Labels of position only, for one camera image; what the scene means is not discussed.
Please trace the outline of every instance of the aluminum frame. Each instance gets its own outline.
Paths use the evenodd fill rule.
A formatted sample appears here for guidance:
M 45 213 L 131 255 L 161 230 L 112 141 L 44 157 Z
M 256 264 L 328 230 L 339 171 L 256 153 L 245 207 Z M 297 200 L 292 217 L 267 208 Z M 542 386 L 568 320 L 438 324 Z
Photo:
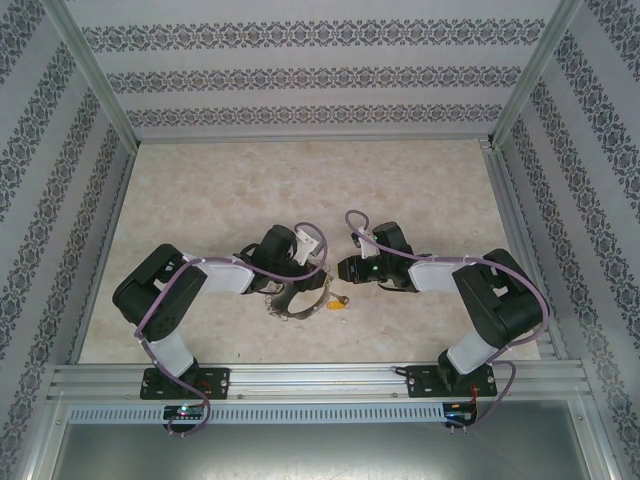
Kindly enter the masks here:
M 579 360 L 515 361 L 518 375 L 505 401 L 566 401 L 576 434 L 593 479 L 619 479 L 587 376 Z M 229 397 L 215 405 L 350 404 L 366 407 L 384 402 L 409 406 L 465 401 L 469 398 L 409 398 L 406 379 L 397 366 L 425 363 L 362 364 L 239 364 L 231 369 Z M 48 480 L 54 473 L 63 445 L 69 412 L 77 405 L 170 405 L 180 401 L 145 401 L 139 398 L 143 371 L 149 365 L 67 365 L 56 367 L 43 417 L 22 476 Z M 495 366 L 502 391 L 510 376 L 507 366 Z M 492 399 L 481 398 L 481 402 Z
M 73 55 L 85 79 L 95 92 L 100 105 L 107 112 L 122 142 L 129 151 L 135 151 L 140 144 L 127 113 L 118 101 L 107 76 L 100 68 L 96 56 L 91 51 L 82 30 L 76 24 L 65 0 L 43 0 L 42 7 L 56 27 L 65 45 Z
M 499 148 L 509 136 L 511 127 L 517 120 L 518 115 L 520 115 L 520 111 L 528 100 L 529 94 L 538 82 L 542 71 L 553 56 L 553 51 L 560 43 L 560 39 L 569 27 L 573 17 L 578 13 L 582 3 L 582 0 L 560 0 L 558 3 L 547 27 L 542 32 L 540 41 L 502 109 L 496 126 L 491 132 L 494 147 Z

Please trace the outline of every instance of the enclosure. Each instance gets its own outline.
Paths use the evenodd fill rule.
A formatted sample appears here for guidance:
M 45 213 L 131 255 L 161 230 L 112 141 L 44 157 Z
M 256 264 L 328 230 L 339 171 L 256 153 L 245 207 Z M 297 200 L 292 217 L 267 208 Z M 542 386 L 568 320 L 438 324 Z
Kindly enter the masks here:
M 0 478 L 640 478 L 638 7 L 3 0 Z M 468 435 L 440 425 L 468 398 L 395 372 L 467 309 L 338 279 L 352 208 L 416 253 L 506 248 L 548 300 Z M 225 399 L 167 441 L 182 402 L 140 399 L 116 287 L 162 243 L 229 256 L 301 221 L 348 308 L 198 295 L 180 330 Z

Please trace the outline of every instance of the gray damask pattern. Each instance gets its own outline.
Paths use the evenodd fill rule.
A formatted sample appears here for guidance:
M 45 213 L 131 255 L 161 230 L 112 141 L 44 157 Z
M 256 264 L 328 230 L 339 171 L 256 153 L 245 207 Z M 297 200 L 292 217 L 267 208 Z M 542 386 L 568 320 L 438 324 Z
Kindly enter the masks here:
M 322 105 L 129 110 L 134 127 L 295 123 L 493 122 L 502 105 Z
M 73 57 L 64 43 L 56 50 L 47 65 L 38 88 L 29 99 L 29 106 L 18 120 L 13 136 L 7 142 L 0 158 L 0 223 L 11 205 L 11 198 L 22 183 L 31 156 L 40 144 L 45 127 L 49 125 L 58 100 L 76 68 Z
M 505 160 L 505 166 L 507 167 L 507 171 L 509 172 L 509 178 L 511 179 L 511 184 L 513 186 L 513 192 L 515 193 L 516 200 L 518 201 L 518 207 L 520 208 L 520 212 L 522 213 L 522 220 L 524 220 L 525 228 L 527 229 L 527 235 L 529 236 L 529 243 L 531 244 L 531 249 L 533 250 L 533 254 L 536 257 L 536 262 L 538 264 L 538 269 L 540 271 L 540 275 L 542 276 L 542 282 L 544 285 L 544 291 L 542 293 L 547 298 L 547 302 L 551 312 L 553 314 L 553 318 L 556 320 L 556 325 L 558 326 L 558 330 L 560 330 L 560 335 L 562 337 L 562 343 L 564 345 L 564 349 L 571 358 L 571 349 L 569 344 L 566 341 L 566 335 L 564 334 L 563 324 L 561 322 L 562 318 L 558 315 L 558 309 L 556 308 L 556 304 L 553 300 L 553 295 L 551 295 L 551 288 L 549 288 L 549 281 L 547 280 L 547 275 L 544 271 L 542 260 L 540 258 L 540 254 L 538 253 L 538 247 L 533 238 L 533 232 L 531 231 L 531 227 L 529 226 L 529 221 L 527 220 L 526 210 L 524 208 L 524 204 L 522 203 L 522 199 L 520 198 L 520 193 L 516 188 L 516 184 L 514 183 L 513 173 L 511 172 L 511 168 L 509 162 L 507 162 L 507 155 L 504 152 L 504 149 L 501 149 L 502 158 Z
M 71 337 L 71 341 L 69 342 L 69 352 L 67 353 L 67 358 L 65 364 L 71 363 L 71 356 L 73 355 L 73 349 L 76 345 L 76 341 L 78 340 L 78 334 L 80 333 L 80 327 L 82 326 L 82 321 L 84 320 L 85 312 L 87 311 L 87 307 L 89 307 L 89 298 L 91 296 L 91 290 L 93 289 L 93 285 L 96 280 L 100 281 L 101 277 L 98 275 L 98 268 L 100 267 L 100 260 L 102 257 L 102 251 L 104 246 L 107 243 L 107 235 L 109 234 L 109 228 L 111 224 L 115 221 L 118 221 L 117 216 L 114 216 L 116 207 L 118 205 L 122 206 L 122 202 L 120 199 L 120 191 L 122 190 L 122 186 L 124 185 L 125 177 L 127 176 L 127 172 L 129 172 L 129 165 L 133 163 L 136 158 L 136 153 L 133 152 L 129 154 L 125 164 L 122 166 L 122 173 L 120 174 L 120 179 L 118 180 L 118 187 L 116 188 L 116 192 L 113 195 L 113 203 L 111 204 L 111 208 L 109 210 L 108 220 L 105 224 L 104 233 L 102 234 L 102 239 L 100 240 L 100 248 L 98 249 L 98 254 L 95 257 L 93 262 L 93 271 L 91 272 L 91 280 L 89 281 L 89 285 L 87 285 L 87 291 L 84 294 L 84 299 L 82 300 L 82 308 L 80 308 L 80 313 L 78 314 L 78 319 L 75 322 L 76 328 Z
M 4 432 L 0 439 L 0 480 L 12 478 L 12 470 L 16 465 L 18 452 L 25 439 L 27 422 L 33 413 L 38 390 L 42 384 L 45 365 L 49 360 L 51 348 L 58 333 L 58 326 L 64 319 L 68 294 L 72 288 L 73 280 L 89 237 L 93 217 L 98 208 L 100 196 L 113 164 L 114 154 L 118 145 L 118 135 L 111 126 L 100 148 L 100 153 L 87 184 L 87 190 L 78 211 L 67 248 L 62 255 L 60 269 L 51 286 L 47 308 L 40 319 L 38 333 L 33 339 L 33 344 L 29 351 L 29 360 L 25 364 L 25 371 L 20 377 L 19 390 L 15 392 L 15 401 L 9 407 L 9 421 L 3 425 Z M 126 168 L 123 169 L 118 189 L 122 185 L 125 172 Z M 109 222 L 113 215 L 115 202 L 111 208 Z M 102 243 L 99 250 L 100 252 L 94 264 L 97 264 L 100 258 Z
M 596 366 L 598 379 L 603 384 L 607 405 L 612 412 L 613 421 L 617 424 L 618 436 L 624 445 L 625 453 L 631 459 L 633 473 L 640 475 L 640 448 L 638 446 L 640 426 L 637 415 L 631 411 L 632 401 L 624 390 L 625 384 L 620 380 L 620 368 L 612 360 L 612 347 L 602 332 L 603 327 L 598 312 L 593 306 L 593 299 L 584 283 L 580 265 L 575 259 L 573 246 L 568 239 L 558 207 L 540 166 L 538 154 L 521 118 L 516 121 L 511 134 L 516 142 L 520 160 L 524 162 L 531 189 L 536 197 L 536 204 L 569 292 L 569 299 L 583 330 L 592 362 Z M 513 183 L 513 174 L 510 169 L 509 174 Z
M 596 134 L 603 152 L 623 185 L 626 197 L 631 200 L 631 208 L 640 220 L 640 162 L 638 148 L 626 135 L 627 129 L 616 115 L 613 103 L 604 88 L 598 83 L 598 77 L 587 62 L 584 52 L 578 46 L 573 35 L 568 33 L 560 41 L 555 58 L 565 77 L 573 87 L 573 92 L 587 115 L 591 129 Z
M 22 55 L 22 49 L 44 17 L 38 0 L 14 0 L 0 21 L 0 85 Z
M 633 78 L 640 81 L 640 15 L 636 7 L 629 0 L 589 0 L 587 4 Z
M 94 52 L 354 45 L 533 45 L 545 22 L 342 20 L 131 25 L 82 29 Z
M 519 67 L 353 67 L 109 74 L 115 93 L 285 88 L 512 87 Z
M 633 275 L 629 273 L 629 264 L 617 246 L 618 240 L 607 223 L 604 210 L 600 208 L 600 201 L 591 186 L 587 169 L 582 166 L 578 151 L 573 146 L 569 132 L 544 81 L 540 80 L 531 92 L 531 101 L 544 125 L 549 143 L 558 156 L 558 164 L 582 214 L 584 226 L 600 259 L 600 266 L 604 269 L 604 276 L 611 292 L 615 294 L 618 308 L 622 310 L 627 332 L 635 339 L 635 348 L 640 349 L 640 288 L 634 283 Z
M 9 272 L 0 300 L 0 360 L 4 359 L 5 349 L 11 343 L 11 332 L 22 314 L 22 305 L 31 289 L 35 272 L 40 265 L 49 236 L 58 219 L 76 165 L 80 161 L 82 150 L 98 115 L 100 104 L 89 89 L 84 95 L 80 108 L 69 129 L 67 139 L 58 154 L 55 166 L 33 214 L 24 243 L 13 261 L 14 268 Z

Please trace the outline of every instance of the beige floor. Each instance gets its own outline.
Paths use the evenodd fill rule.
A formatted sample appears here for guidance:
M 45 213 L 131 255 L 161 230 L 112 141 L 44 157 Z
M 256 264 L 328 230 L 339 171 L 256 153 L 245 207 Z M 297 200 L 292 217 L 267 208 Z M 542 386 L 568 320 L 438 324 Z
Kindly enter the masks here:
M 146 363 L 111 304 L 116 286 L 160 243 L 230 255 L 274 224 L 320 226 L 332 271 L 358 253 L 344 212 L 402 227 L 417 253 L 484 254 L 507 242 L 476 141 L 143 145 L 84 344 L 84 363 Z M 181 324 L 201 362 L 431 361 L 471 328 L 448 293 L 387 293 L 334 280 L 348 310 L 305 321 L 267 313 L 261 295 L 200 295 Z M 535 344 L 512 358 L 539 358 Z

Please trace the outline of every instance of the metal panel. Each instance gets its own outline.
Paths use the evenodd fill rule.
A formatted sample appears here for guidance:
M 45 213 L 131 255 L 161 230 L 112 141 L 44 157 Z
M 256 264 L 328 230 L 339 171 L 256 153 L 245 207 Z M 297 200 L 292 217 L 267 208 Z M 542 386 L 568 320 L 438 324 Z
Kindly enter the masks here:
M 153 425 L 69 425 L 53 478 L 580 480 L 566 405 L 509 403 L 467 435 L 434 424 L 218 425 L 169 439 Z

